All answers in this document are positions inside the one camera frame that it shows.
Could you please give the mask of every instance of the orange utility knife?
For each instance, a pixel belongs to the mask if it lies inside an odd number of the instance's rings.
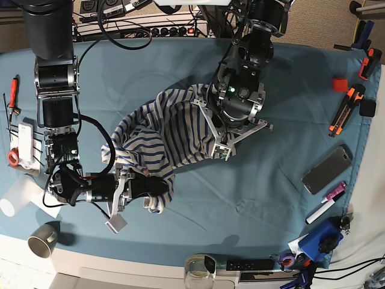
[[[329,126],[329,136],[335,137],[340,134],[345,124],[347,123],[354,108],[360,104],[365,86],[362,84],[354,84],[343,97],[341,105],[338,108],[337,114]]]

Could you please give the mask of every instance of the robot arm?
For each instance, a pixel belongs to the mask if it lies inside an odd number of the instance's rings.
[[[284,5],[276,0],[232,1],[244,17],[213,76],[205,101],[194,101],[215,137],[212,157],[227,161],[235,143],[262,128],[273,128],[266,121],[256,119],[256,115],[262,109],[266,96],[264,84],[259,82],[259,78],[274,55],[270,38],[281,37],[286,32],[288,11],[294,0],[281,2]],[[250,33],[243,35],[245,26]],[[231,62],[236,64],[236,69],[228,67]],[[229,140],[229,132],[237,137]]]
[[[37,124],[46,130],[48,180],[45,190],[62,205],[75,206],[80,195],[85,197],[80,201],[106,202],[108,213],[103,211],[108,219],[106,225],[113,233],[118,233],[126,225],[118,212],[138,197],[165,193],[168,185],[161,178],[146,178],[132,170],[122,173],[118,164],[113,173],[109,172],[115,162],[114,145],[102,125],[81,115],[79,110],[79,67],[72,45],[72,0],[15,2],[23,11],[29,45],[36,56]],[[100,173],[87,173],[85,176],[79,162],[77,140],[82,121],[96,126],[111,149],[111,161],[107,167]],[[77,124],[78,132],[72,127]]]

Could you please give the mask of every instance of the white cup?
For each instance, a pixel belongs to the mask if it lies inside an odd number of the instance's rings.
[[[24,208],[36,195],[42,194],[40,188],[32,177],[19,176],[16,182],[0,199],[0,209],[8,217],[13,217]]]

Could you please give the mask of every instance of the glass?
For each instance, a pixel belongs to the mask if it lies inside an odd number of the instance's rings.
[[[185,262],[186,289],[211,289],[214,286],[216,262],[209,255],[197,254]]]

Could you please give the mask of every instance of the cup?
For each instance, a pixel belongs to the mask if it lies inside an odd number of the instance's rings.
[[[42,194],[40,188],[32,177],[19,176],[16,182],[0,199],[0,209],[8,217],[13,217],[24,208],[35,196]]]
[[[28,247],[40,258],[49,258],[58,241],[58,232],[54,227],[44,224],[28,238]]]
[[[186,289],[211,289],[216,275],[215,260],[205,254],[196,254],[185,262]]]

